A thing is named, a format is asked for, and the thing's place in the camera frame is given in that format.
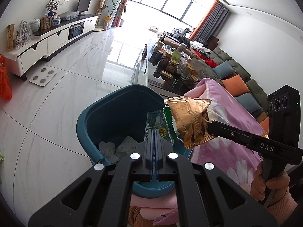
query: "blue cushion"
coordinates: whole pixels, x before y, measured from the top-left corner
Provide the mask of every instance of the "blue cushion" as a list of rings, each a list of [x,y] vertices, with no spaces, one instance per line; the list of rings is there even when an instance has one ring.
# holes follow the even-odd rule
[[[218,75],[220,80],[236,72],[236,70],[232,68],[227,60],[213,68],[213,70]]]
[[[251,93],[245,93],[243,95],[235,97],[235,99],[249,112],[260,110],[261,106],[252,96]]]

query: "teal trash bin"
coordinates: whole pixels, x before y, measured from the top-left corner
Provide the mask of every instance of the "teal trash bin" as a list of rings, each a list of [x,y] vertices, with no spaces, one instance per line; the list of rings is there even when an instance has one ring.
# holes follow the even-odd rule
[[[86,108],[76,126],[78,140],[93,164],[111,163],[97,148],[99,142],[113,142],[116,147],[127,137],[144,141],[148,112],[164,108],[163,97],[143,85],[121,88]],[[191,150],[174,145],[174,151],[186,156]],[[142,198],[157,198],[172,190],[173,182],[159,182],[155,176],[150,182],[134,182],[133,193]]]

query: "picture frame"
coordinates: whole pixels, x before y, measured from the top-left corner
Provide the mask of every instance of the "picture frame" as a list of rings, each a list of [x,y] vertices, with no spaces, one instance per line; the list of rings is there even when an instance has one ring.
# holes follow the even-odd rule
[[[41,30],[51,28],[51,26],[52,26],[51,17],[45,16],[45,17],[41,18]]]

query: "computer monitor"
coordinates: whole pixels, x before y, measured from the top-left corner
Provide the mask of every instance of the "computer monitor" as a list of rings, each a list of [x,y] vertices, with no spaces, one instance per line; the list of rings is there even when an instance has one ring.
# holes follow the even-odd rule
[[[91,0],[79,0],[77,10],[80,11],[79,16],[84,16],[82,12],[88,11]]]

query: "hand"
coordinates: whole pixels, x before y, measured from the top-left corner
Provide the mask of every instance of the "hand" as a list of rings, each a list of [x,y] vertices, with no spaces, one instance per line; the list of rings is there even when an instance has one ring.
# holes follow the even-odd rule
[[[288,184],[289,184],[289,176],[286,171],[283,172],[281,176],[272,178],[268,180],[265,184],[265,180],[262,178],[262,162],[258,165],[257,170],[254,175],[254,180],[251,183],[251,191],[250,195],[257,201],[262,201],[265,198],[265,188],[276,189],[274,196],[272,197],[269,205],[273,205],[280,201],[286,194]]]

